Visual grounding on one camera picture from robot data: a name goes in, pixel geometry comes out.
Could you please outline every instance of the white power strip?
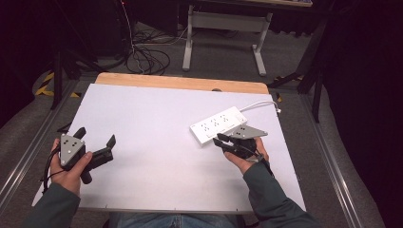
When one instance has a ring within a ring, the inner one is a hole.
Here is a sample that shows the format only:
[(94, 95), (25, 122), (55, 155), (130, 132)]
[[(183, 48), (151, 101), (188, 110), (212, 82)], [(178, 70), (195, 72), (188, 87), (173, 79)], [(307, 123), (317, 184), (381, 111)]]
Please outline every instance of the white power strip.
[(246, 118), (235, 107), (230, 107), (212, 117), (192, 124), (190, 130), (201, 146), (211, 142), (218, 133), (224, 134), (246, 123)]

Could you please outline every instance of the white table surface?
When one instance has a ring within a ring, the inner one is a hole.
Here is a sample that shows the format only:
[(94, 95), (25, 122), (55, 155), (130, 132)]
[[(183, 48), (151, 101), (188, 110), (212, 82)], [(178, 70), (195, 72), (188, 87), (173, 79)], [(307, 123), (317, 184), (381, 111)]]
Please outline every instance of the white table surface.
[[(213, 143), (200, 147), (189, 126), (231, 106), (241, 109), (268, 94), (91, 85), (70, 127), (86, 128), (86, 150), (115, 134), (114, 160), (82, 184), (81, 208), (244, 214), (252, 212), (239, 169)], [(294, 166), (273, 105), (242, 112), (262, 137), (271, 168), (286, 195), (305, 210)], [(33, 204), (42, 196), (42, 186)]]

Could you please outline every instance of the gray sleeve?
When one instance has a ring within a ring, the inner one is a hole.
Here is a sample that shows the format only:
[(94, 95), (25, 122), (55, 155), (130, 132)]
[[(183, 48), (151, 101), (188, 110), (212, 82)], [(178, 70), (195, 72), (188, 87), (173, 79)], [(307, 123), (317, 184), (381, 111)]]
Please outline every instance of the gray sleeve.
[(278, 181), (263, 163), (256, 163), (243, 175), (249, 187), (249, 200), (262, 227), (320, 227), (319, 223), (285, 196)]
[(79, 197), (61, 185), (52, 183), (21, 227), (69, 227), (79, 204)]

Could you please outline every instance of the hand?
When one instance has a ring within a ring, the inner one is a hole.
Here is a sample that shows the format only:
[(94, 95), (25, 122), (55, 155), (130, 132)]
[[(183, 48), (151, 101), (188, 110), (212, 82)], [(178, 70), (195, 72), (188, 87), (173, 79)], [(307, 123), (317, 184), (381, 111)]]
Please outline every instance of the hand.
[[(54, 150), (58, 143), (58, 139), (54, 140), (51, 150)], [(62, 187), (80, 197), (80, 175), (91, 159), (92, 152), (87, 152), (80, 160), (77, 161), (70, 171), (60, 172), (63, 170), (62, 166), (60, 165), (60, 158), (57, 154), (54, 155), (50, 163), (50, 175), (57, 172), (60, 173), (53, 175), (51, 177), (51, 181), (59, 183), (62, 185)]]
[[(256, 141), (256, 146), (257, 150), (260, 152), (260, 154), (263, 155), (263, 157), (269, 161), (269, 155), (266, 152), (266, 149), (264, 148), (263, 141), (261, 138), (255, 138)], [(234, 165), (236, 165), (242, 174), (245, 174), (245, 172), (254, 164), (254, 162), (244, 160), (230, 152), (225, 152), (224, 153), (225, 158), (232, 162)]]

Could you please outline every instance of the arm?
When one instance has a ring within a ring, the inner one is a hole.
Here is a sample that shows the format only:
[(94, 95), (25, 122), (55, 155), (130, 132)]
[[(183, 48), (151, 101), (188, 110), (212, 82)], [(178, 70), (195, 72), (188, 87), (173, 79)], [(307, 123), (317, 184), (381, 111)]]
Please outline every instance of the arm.
[(58, 183), (52, 183), (21, 227), (69, 227), (80, 198)]
[[(59, 140), (55, 140), (52, 150)], [(91, 161), (92, 153), (86, 153), (70, 171), (64, 171), (59, 156), (50, 163), (52, 184), (24, 220), (22, 227), (69, 227), (80, 203), (80, 175)]]
[[(258, 151), (269, 161), (261, 138), (257, 138), (256, 143)], [(263, 227), (320, 227), (311, 215), (285, 196), (281, 186), (267, 172), (263, 163), (246, 161), (229, 152), (224, 155), (243, 174), (250, 190), (249, 200), (252, 208)]]

